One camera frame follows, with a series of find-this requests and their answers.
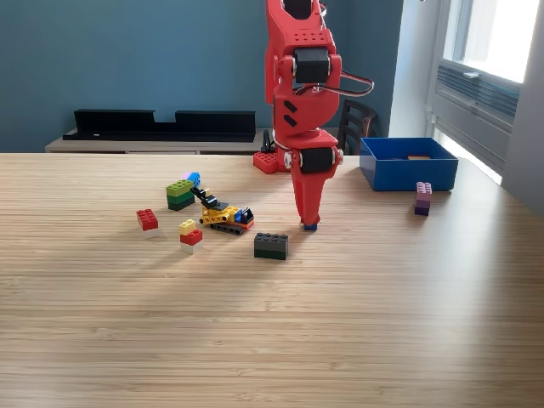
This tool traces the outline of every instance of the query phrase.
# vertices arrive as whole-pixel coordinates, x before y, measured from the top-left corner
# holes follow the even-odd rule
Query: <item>pink lego brick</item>
[[[417,183],[416,185],[416,201],[433,200],[433,187],[430,183]]]

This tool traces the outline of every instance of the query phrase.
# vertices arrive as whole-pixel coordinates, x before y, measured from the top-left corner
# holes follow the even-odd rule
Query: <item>red robotic arm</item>
[[[274,106],[278,167],[291,169],[295,200],[305,230],[317,230],[325,182],[343,161],[337,140],[319,129],[338,109],[340,94],[363,96],[365,78],[342,70],[320,0],[266,0],[269,46],[266,101]],[[339,89],[340,78],[364,82],[362,92]],[[293,80],[300,84],[293,88]]]

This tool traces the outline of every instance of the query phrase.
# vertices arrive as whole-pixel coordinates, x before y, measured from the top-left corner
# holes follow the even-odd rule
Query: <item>chair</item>
[[[350,99],[343,102],[342,120],[338,129],[338,149],[346,156],[360,154],[360,138],[371,136],[377,113],[366,105]]]

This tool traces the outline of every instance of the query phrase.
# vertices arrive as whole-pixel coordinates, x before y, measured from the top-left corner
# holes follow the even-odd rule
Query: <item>blue box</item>
[[[429,156],[430,160],[408,160]],[[431,138],[362,139],[360,169],[375,191],[415,191],[430,183],[433,191],[449,191],[456,182],[459,160]]]

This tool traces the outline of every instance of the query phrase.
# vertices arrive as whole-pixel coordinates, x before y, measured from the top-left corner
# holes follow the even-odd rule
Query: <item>wooden table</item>
[[[189,170],[254,231],[180,253],[201,208],[164,187]],[[313,235],[251,157],[0,155],[0,181],[2,408],[544,403],[544,223],[467,162],[419,218],[348,157]],[[287,262],[253,258],[258,231]]]

